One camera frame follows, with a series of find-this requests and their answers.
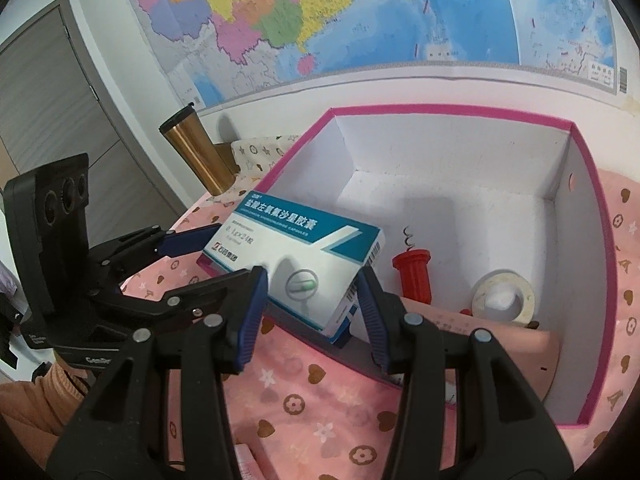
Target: medicine box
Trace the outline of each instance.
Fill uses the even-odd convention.
[[[271,300],[335,340],[357,308],[356,273],[383,245],[373,225],[249,192],[204,254],[229,272],[263,266]]]

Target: barcode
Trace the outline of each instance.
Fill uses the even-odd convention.
[[[371,254],[367,258],[367,263],[365,263],[365,265],[371,265],[375,261],[379,252],[380,252],[380,242],[376,242],[376,244],[373,246],[373,250],[371,251]]]
[[[347,298],[348,303],[353,303],[353,301],[356,299],[356,291],[356,282],[355,280],[353,280],[353,283],[351,283],[349,290],[347,290],[347,293],[344,295],[344,297]]]
[[[628,74],[626,72],[626,68],[621,68],[620,69],[620,91],[623,94],[626,94],[626,90],[627,90],[627,81],[628,79]]]

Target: map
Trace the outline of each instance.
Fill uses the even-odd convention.
[[[386,66],[511,66],[615,92],[608,0],[130,0],[197,110]]]

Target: door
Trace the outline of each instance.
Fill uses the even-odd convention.
[[[100,106],[58,7],[8,40],[0,51],[0,75],[0,140],[18,173],[88,153],[91,246],[174,223],[178,213],[137,165]]]

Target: white tape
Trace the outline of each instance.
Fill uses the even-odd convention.
[[[493,290],[505,285],[513,287],[513,290],[522,302],[522,310],[510,323],[518,326],[527,326],[533,319],[533,314],[536,309],[536,297],[529,282],[515,272],[500,272],[480,283],[471,303],[471,312],[475,317],[488,319],[486,315],[487,295],[491,294]]]

